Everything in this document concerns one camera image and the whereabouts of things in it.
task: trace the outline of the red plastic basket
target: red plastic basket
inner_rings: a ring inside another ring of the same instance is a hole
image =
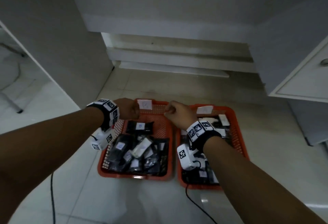
[[[168,165],[167,173],[164,176],[151,176],[151,175],[140,175],[131,173],[117,173],[110,172],[104,167],[104,160],[107,158],[108,152],[110,150],[110,145],[101,153],[100,160],[98,163],[98,173],[103,177],[114,177],[114,178],[138,178],[138,179],[148,179],[148,180],[169,180],[172,177],[172,162],[173,162],[173,126],[170,121],[163,115],[165,112],[165,107],[169,104],[166,101],[155,101],[152,100],[153,109],[152,110],[140,110],[140,118],[138,122],[152,122],[154,121],[153,131],[155,138],[169,138],[169,153],[168,153]],[[115,123],[115,138],[121,134],[125,133],[128,121],[119,120]]]
[[[190,106],[193,111],[197,111],[197,108],[200,106],[212,106],[212,105],[205,105],[205,104],[195,104]],[[245,147],[245,143],[243,137],[240,132],[240,128],[238,125],[238,121],[236,118],[235,112],[227,106],[213,106],[213,111],[211,114],[198,114],[198,116],[217,116],[218,114],[225,114],[230,122],[230,133],[232,138],[232,144],[234,148],[239,151],[245,158],[249,160],[247,150]],[[181,144],[181,130],[178,129],[175,134],[177,147]],[[182,167],[181,164],[178,163],[178,180],[180,185],[186,188],[187,184],[182,180]],[[215,189],[215,190],[222,190],[221,186],[219,185],[201,185],[201,184],[189,184],[188,189]]]

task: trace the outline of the person's right hand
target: person's right hand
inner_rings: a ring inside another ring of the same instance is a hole
[[[175,124],[176,127],[187,130],[193,123],[198,121],[196,114],[187,105],[171,101],[165,108],[164,116]]]

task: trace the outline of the person's left arm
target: person's left arm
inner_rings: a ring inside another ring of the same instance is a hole
[[[139,118],[139,105],[114,101],[120,119]],[[0,223],[9,221],[20,202],[68,160],[104,121],[101,110],[83,110],[0,135]]]

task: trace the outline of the wristband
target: wristband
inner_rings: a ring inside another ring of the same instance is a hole
[[[197,149],[202,153],[204,144],[209,138],[213,136],[222,138],[221,134],[206,120],[200,120],[193,123],[187,129],[187,133],[191,141],[191,148]]]
[[[91,106],[100,109],[104,114],[104,121],[100,126],[103,131],[107,131],[120,118],[119,108],[111,100],[100,99],[87,105],[87,107]]]

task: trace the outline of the person's left hand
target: person's left hand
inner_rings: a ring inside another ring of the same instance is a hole
[[[140,115],[139,104],[128,98],[114,100],[120,110],[120,119],[138,119]]]

